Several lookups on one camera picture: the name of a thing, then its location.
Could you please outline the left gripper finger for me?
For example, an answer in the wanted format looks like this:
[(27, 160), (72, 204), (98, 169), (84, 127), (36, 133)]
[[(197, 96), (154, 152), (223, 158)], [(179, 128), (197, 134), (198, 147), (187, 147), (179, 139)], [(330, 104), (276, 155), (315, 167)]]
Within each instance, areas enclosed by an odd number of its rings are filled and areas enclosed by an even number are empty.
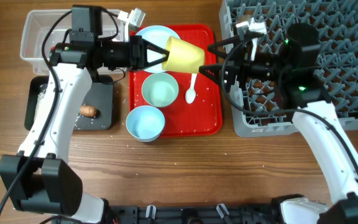
[(149, 67), (153, 67), (154, 65), (166, 62), (168, 60), (168, 55), (163, 56), (162, 58), (153, 60), (151, 62), (148, 62), (147, 60), (144, 62), (143, 64), (143, 69), (149, 68)]
[(147, 50), (151, 50), (151, 51), (157, 52), (159, 54), (168, 55), (168, 51), (166, 49), (163, 49), (163, 48), (159, 47), (158, 45), (155, 45), (155, 44), (149, 42), (148, 40), (145, 40), (145, 39), (142, 39), (142, 40), (143, 40), (144, 46)]

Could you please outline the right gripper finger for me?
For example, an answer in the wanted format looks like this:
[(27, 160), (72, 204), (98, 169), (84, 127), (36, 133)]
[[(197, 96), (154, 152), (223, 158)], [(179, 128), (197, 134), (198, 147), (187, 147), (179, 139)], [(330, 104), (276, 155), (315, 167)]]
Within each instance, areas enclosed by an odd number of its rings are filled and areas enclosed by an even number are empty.
[(215, 63), (211, 65), (202, 65), (199, 67), (198, 72), (204, 75), (206, 78), (210, 79), (217, 85), (221, 84), (221, 70), (223, 64), (222, 63)]
[(242, 41), (248, 42), (251, 39), (256, 38), (256, 37), (257, 37), (256, 32), (248, 32), (243, 35), (235, 35), (234, 37), (230, 37), (228, 39), (221, 40), (219, 42), (215, 42), (215, 43), (209, 45), (208, 52), (215, 54), (217, 57), (226, 58), (227, 53), (219, 51), (218, 50), (219, 47), (224, 47), (227, 45), (232, 45), (233, 47), (235, 47), (235, 46), (239, 45)]

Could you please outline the large light blue plate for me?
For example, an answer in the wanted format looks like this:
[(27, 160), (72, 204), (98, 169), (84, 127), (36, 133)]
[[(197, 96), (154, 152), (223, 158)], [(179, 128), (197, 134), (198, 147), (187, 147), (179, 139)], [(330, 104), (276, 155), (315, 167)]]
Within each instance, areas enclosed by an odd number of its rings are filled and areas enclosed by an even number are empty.
[[(141, 29), (136, 33), (136, 35), (141, 36), (143, 39), (155, 44), (161, 48), (165, 48), (167, 40), (170, 36), (180, 39), (180, 36), (172, 29), (165, 26), (148, 26)], [(161, 59), (163, 54), (157, 53), (153, 50), (147, 50), (147, 61), (153, 62), (154, 60)], [(165, 72), (162, 69), (162, 64), (157, 64), (152, 67), (144, 69), (145, 72), (149, 73), (161, 73)]]

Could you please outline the yellow cup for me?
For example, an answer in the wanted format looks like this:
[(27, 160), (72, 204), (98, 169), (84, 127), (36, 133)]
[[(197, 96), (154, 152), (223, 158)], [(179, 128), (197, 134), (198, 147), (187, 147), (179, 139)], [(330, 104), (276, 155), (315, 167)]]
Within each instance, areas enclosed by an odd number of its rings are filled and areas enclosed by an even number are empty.
[(189, 42), (170, 36), (165, 49), (169, 51), (162, 69), (170, 72), (198, 73), (205, 63), (205, 51)]

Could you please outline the green bowl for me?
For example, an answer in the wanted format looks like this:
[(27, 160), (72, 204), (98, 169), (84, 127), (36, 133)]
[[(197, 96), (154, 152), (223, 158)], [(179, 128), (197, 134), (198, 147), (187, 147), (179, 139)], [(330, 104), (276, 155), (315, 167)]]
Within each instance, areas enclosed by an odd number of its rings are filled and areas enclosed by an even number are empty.
[(144, 80), (141, 92), (148, 104), (164, 108), (176, 100), (179, 94), (179, 86), (176, 79), (170, 74), (153, 73)]

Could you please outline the small light blue bowl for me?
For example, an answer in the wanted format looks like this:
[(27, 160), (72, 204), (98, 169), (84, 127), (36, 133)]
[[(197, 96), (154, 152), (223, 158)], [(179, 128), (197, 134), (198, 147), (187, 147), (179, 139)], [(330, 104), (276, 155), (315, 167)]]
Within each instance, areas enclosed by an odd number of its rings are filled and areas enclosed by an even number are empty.
[(156, 107), (144, 105), (134, 108), (126, 118), (128, 132), (140, 142), (156, 140), (165, 127), (165, 117)]

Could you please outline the orange carrot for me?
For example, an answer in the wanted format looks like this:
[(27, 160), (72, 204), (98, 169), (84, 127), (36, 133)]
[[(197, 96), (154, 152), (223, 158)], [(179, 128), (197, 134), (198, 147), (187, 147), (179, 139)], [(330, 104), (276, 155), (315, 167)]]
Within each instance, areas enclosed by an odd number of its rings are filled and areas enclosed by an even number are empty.
[(94, 106), (81, 105), (79, 114), (86, 117), (95, 117), (98, 110)]

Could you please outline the white rice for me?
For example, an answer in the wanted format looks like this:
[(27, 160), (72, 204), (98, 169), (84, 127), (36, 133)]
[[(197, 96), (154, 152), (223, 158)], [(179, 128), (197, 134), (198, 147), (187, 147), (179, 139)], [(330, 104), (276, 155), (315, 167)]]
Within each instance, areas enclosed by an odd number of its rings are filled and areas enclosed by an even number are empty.
[(41, 84), (40, 85), (40, 93), (37, 95), (37, 102), (36, 102), (36, 106), (35, 106), (34, 119), (36, 119), (37, 114), (38, 114), (38, 110), (41, 107), (42, 101), (43, 101), (43, 99), (45, 97), (46, 89), (47, 89), (47, 84)]

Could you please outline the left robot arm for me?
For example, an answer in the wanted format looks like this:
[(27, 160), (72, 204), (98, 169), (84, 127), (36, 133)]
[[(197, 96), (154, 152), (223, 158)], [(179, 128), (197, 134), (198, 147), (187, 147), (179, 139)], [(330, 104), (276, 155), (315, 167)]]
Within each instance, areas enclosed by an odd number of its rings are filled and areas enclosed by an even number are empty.
[(114, 213), (106, 199), (83, 190), (80, 177), (68, 165), (68, 150), (76, 117), (98, 69), (143, 70), (152, 66), (150, 50), (168, 51), (139, 36), (131, 35), (144, 20), (140, 9), (110, 14), (122, 21), (124, 41), (103, 35), (101, 6), (74, 5), (68, 15), (71, 28), (43, 60), (49, 70), (47, 90), (30, 133), (15, 155), (0, 160), (0, 176), (6, 187), (3, 202), (11, 201), (23, 212), (46, 213), (49, 220), (73, 223), (114, 223)]

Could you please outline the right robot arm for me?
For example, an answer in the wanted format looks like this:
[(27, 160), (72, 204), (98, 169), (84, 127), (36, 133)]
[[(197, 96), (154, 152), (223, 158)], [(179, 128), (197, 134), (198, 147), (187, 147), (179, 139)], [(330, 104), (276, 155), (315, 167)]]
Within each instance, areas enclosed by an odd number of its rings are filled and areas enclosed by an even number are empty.
[(318, 30), (292, 24), (279, 54), (258, 53), (257, 42), (266, 33), (264, 23), (248, 25), (243, 34), (215, 42), (208, 51), (221, 64), (199, 71), (227, 93), (235, 82), (248, 78), (271, 81), (287, 115), (306, 139), (329, 187), (327, 206), (302, 195), (286, 195), (271, 202), (277, 223), (358, 223), (358, 153), (343, 130), (328, 91), (314, 75), (320, 51)]

